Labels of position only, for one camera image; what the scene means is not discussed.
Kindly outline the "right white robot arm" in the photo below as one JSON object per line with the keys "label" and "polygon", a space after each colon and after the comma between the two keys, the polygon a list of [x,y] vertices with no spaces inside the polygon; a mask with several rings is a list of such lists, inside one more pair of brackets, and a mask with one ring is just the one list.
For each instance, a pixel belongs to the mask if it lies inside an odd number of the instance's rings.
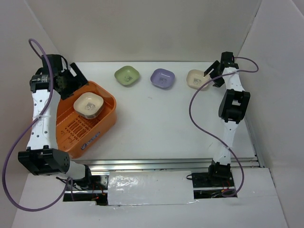
{"label": "right white robot arm", "polygon": [[207,181],[212,186],[228,184],[231,173],[231,152],[236,130],[244,119],[250,100],[250,93],[243,88],[239,78],[239,66],[232,52],[223,52],[220,61],[215,61],[204,74],[209,74],[215,87],[226,87],[218,109],[218,116],[224,125],[221,148],[215,153],[208,168]]}

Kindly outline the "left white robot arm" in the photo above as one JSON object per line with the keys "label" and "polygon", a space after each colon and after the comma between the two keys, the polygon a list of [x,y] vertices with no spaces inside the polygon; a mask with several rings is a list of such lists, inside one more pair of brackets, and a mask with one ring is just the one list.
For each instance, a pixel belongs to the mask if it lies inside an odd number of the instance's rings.
{"label": "left white robot arm", "polygon": [[42,67],[32,76],[29,85],[33,98],[31,136],[26,150],[18,153],[18,161],[35,176],[71,177],[77,190],[93,186],[94,178],[87,165],[70,160],[67,152],[59,149],[56,137],[57,109],[61,99],[71,97],[88,83],[82,72],[58,54],[42,57]]}

